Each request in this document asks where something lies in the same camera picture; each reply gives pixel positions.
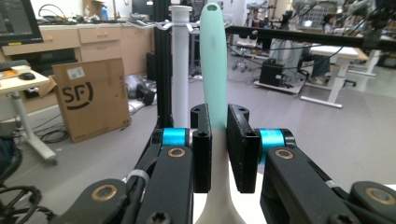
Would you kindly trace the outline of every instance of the gray floor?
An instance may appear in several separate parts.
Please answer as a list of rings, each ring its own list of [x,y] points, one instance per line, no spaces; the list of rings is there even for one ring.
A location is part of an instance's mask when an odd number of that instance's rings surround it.
[[[229,58],[230,68],[233,60]],[[377,77],[348,75],[358,81],[358,86],[341,90],[337,103],[344,107],[337,109],[256,88],[249,85],[252,73],[229,69],[228,101],[250,110],[249,123],[253,128],[290,129],[300,149],[347,191],[360,180],[396,184],[396,73],[378,67],[375,72]],[[326,98],[328,92],[304,87],[301,94]],[[189,99],[190,107],[204,102],[201,81],[191,81]],[[30,119],[35,127],[59,114],[55,106],[32,114]],[[124,178],[134,168],[156,116],[155,105],[143,107],[132,115],[132,125],[123,131],[76,144],[70,140],[51,144],[58,165],[44,163],[22,143],[23,163],[7,183],[36,186],[43,193],[41,204],[61,214],[91,183]],[[59,122],[60,117],[47,125]],[[31,221],[41,222],[43,219],[38,216]]]

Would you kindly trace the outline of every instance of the white desk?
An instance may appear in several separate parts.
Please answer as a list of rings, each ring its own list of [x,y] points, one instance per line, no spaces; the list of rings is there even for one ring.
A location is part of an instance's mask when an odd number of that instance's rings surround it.
[[[331,47],[331,46],[318,46],[318,47],[312,47],[311,48],[311,53],[312,54],[317,54],[317,55],[323,55],[323,56],[332,56],[335,52],[337,52],[341,47]],[[351,61],[354,60],[363,60],[367,61],[367,55],[365,55],[360,49],[353,49],[353,48],[347,48],[343,47],[337,54],[337,64],[340,66],[340,69],[337,74],[332,73],[332,86],[330,88],[328,87],[323,87],[323,86],[318,86],[310,83],[305,83],[305,85],[316,87],[316,88],[321,88],[324,90],[329,90],[330,96],[327,101],[307,97],[307,96],[302,96],[302,100],[306,100],[309,102],[317,103],[317,104],[322,104],[322,105],[329,105],[329,106],[334,106],[337,108],[342,108],[343,106],[340,104],[336,104],[335,101],[337,99],[338,93],[343,88],[344,82],[346,80],[346,74],[347,74],[347,69],[349,67],[349,64]]]
[[[35,136],[32,126],[30,124],[30,120],[27,117],[26,110],[24,108],[22,99],[19,94],[19,91],[41,86],[49,82],[49,79],[47,77],[44,77],[34,71],[31,72],[35,74],[35,79],[33,80],[21,80],[18,77],[1,79],[0,94],[11,93],[11,98],[13,100],[15,109],[17,110],[18,115],[21,117],[21,123],[26,132],[26,134],[24,135],[26,141],[46,161],[53,161],[54,163],[56,163],[56,154],[49,147],[47,147],[37,136]]]
[[[373,70],[374,70],[375,65],[378,63],[380,53],[381,53],[381,50],[377,50],[377,49],[372,50],[370,52],[368,61],[364,65],[358,65],[358,64],[350,64],[349,65],[349,67],[351,67],[351,68],[352,67],[359,68],[359,69],[362,69],[363,71],[348,70],[348,73],[355,73],[355,74],[375,77],[376,74],[373,73]]]

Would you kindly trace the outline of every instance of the cabinet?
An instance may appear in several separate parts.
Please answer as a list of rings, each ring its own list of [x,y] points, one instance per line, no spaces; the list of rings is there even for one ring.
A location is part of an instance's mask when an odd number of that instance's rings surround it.
[[[12,55],[55,49],[74,49],[79,62],[122,58],[125,75],[146,74],[146,54],[153,49],[153,31],[119,24],[40,27],[44,43],[6,46],[0,62]],[[23,99],[27,112],[56,105],[53,94],[43,99]]]
[[[152,30],[121,28],[121,56],[125,75],[146,74],[146,54],[151,52]]]
[[[14,54],[33,53],[54,49],[73,49],[80,46],[78,30],[45,30],[41,31],[41,35],[43,36],[44,43],[5,46],[3,47],[4,55],[9,56]]]
[[[120,27],[79,29],[83,62],[120,58]]]

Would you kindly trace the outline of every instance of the drawer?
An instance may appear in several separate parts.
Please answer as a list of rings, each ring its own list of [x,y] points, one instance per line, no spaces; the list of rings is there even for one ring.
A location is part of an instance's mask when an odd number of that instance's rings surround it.
[[[120,39],[120,27],[79,29],[81,44]]]
[[[92,44],[84,44],[79,49],[83,62],[120,58],[120,41],[107,41]]]
[[[20,46],[5,46],[5,55],[32,53],[54,49],[72,49],[79,47],[78,30],[47,30],[41,31],[44,43],[28,44]]]

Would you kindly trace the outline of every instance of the computer monitor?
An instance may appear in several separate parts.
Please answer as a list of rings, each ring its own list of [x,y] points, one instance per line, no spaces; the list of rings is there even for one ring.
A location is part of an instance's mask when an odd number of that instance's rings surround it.
[[[41,42],[30,0],[0,0],[0,47]]]

